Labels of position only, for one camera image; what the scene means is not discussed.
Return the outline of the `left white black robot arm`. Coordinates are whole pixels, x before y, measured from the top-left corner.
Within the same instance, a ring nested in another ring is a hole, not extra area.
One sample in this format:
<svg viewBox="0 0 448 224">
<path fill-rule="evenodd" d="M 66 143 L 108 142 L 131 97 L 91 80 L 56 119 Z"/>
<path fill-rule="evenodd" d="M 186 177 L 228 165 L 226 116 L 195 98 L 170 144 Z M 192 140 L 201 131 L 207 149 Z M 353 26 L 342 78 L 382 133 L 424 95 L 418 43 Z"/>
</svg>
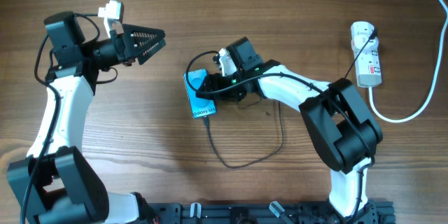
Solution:
<svg viewBox="0 0 448 224">
<path fill-rule="evenodd" d="M 8 183 L 20 203 L 21 223 L 157 223 L 137 192 L 110 193 L 81 152 L 85 119 L 102 71 L 143 64 L 165 45 L 161 29 L 124 24 L 107 39 L 86 40 L 79 14 L 45 19 L 52 43 L 41 84 L 48 92 L 41 128 L 25 159 L 8 166 Z"/>
</svg>

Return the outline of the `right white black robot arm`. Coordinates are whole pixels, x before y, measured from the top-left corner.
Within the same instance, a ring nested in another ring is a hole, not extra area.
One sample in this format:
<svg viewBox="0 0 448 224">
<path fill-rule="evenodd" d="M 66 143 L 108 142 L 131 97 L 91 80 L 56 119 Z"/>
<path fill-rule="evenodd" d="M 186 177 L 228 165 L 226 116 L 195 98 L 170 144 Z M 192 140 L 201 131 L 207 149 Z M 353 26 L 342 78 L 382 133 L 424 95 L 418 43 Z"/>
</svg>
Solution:
<svg viewBox="0 0 448 224">
<path fill-rule="evenodd" d="M 346 78 L 312 80 L 276 60 L 264 61 L 246 37 L 210 53 L 218 73 L 191 87 L 196 97 L 239 102 L 253 93 L 298 111 L 315 151 L 330 169 L 331 207 L 345 223 L 361 218 L 368 203 L 366 174 L 383 134 L 354 84 Z"/>
</svg>

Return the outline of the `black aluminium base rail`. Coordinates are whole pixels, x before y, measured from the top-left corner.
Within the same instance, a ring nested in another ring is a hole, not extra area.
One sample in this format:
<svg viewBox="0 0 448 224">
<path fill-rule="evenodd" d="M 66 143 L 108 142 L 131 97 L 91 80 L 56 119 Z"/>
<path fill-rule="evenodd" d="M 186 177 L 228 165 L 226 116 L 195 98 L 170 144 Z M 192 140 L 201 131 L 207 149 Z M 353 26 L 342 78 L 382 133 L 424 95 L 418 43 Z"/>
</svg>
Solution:
<svg viewBox="0 0 448 224">
<path fill-rule="evenodd" d="M 137 223 L 231 224 L 231 223 L 347 223 L 329 201 L 297 204 L 163 204 L 149 205 L 149 214 Z"/>
</svg>

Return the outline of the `teal screen Galaxy smartphone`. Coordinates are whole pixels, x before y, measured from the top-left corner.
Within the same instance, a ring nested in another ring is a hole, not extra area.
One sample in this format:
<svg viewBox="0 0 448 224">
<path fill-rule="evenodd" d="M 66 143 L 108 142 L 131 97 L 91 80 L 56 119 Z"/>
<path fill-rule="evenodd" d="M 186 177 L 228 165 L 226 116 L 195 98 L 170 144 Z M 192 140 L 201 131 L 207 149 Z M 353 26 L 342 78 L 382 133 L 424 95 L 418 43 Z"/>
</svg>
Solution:
<svg viewBox="0 0 448 224">
<path fill-rule="evenodd" d="M 188 80 L 195 89 L 199 89 L 206 76 L 206 69 L 198 69 L 188 73 Z M 183 79 L 193 118 L 200 118 L 215 114 L 216 106 L 214 101 L 210 99 L 198 98 L 196 96 L 196 92 L 189 86 L 186 74 L 183 75 Z"/>
</svg>

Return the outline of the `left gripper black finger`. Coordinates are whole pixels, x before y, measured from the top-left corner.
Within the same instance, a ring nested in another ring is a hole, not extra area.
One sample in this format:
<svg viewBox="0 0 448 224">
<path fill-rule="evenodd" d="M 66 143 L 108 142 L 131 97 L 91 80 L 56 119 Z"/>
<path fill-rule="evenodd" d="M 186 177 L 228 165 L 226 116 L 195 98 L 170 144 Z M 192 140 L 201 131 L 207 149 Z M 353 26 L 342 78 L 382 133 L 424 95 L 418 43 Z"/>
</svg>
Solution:
<svg viewBox="0 0 448 224">
<path fill-rule="evenodd" d="M 126 46 L 135 50 L 147 50 L 158 44 L 165 38 L 165 32 L 161 29 L 140 27 L 131 24 L 122 25 L 122 36 Z"/>
<path fill-rule="evenodd" d="M 166 42 L 164 39 L 162 39 L 160 42 L 157 42 L 155 45 L 150 47 L 149 49 L 145 50 L 142 55 L 138 56 L 138 63 L 140 65 L 147 62 L 152 56 L 154 56 L 155 53 L 157 53 L 159 50 L 161 50 L 166 45 Z"/>
</svg>

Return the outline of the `white power strip socket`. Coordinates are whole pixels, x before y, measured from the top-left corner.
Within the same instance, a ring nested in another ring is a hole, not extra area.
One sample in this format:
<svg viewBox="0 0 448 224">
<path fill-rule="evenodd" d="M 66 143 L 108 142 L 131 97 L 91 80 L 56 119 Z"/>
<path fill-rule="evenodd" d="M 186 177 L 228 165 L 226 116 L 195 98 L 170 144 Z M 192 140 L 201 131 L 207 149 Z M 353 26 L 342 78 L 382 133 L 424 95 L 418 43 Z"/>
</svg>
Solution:
<svg viewBox="0 0 448 224">
<path fill-rule="evenodd" d="M 360 88 L 373 88 L 382 83 L 377 33 L 377 29 L 369 22 L 357 21 L 351 25 L 351 49 Z"/>
</svg>

